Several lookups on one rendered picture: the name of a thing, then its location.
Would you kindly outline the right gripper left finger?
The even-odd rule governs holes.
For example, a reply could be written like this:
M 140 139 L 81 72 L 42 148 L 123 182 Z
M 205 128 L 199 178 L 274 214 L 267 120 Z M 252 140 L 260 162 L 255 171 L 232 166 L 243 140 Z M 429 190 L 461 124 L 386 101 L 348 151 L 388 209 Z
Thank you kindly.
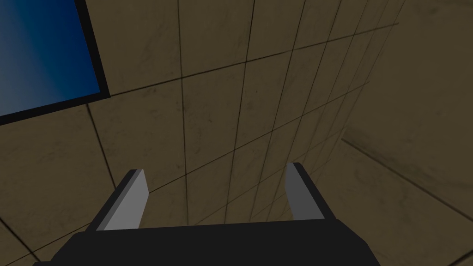
M 86 231 L 139 228 L 148 196 L 144 170 L 128 171 Z

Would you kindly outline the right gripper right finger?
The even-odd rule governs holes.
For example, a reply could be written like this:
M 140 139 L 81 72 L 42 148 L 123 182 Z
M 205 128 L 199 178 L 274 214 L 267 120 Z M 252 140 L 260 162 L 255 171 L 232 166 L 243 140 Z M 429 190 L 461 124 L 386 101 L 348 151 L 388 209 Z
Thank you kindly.
M 287 164 L 285 193 L 295 220 L 335 220 L 334 213 L 300 163 Z

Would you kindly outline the black framed blue window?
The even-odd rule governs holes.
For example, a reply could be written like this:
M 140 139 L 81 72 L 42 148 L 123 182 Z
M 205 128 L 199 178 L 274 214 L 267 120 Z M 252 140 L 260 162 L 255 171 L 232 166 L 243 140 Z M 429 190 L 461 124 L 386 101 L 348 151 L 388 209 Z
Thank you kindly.
M 85 0 L 0 0 L 0 126 L 109 97 Z

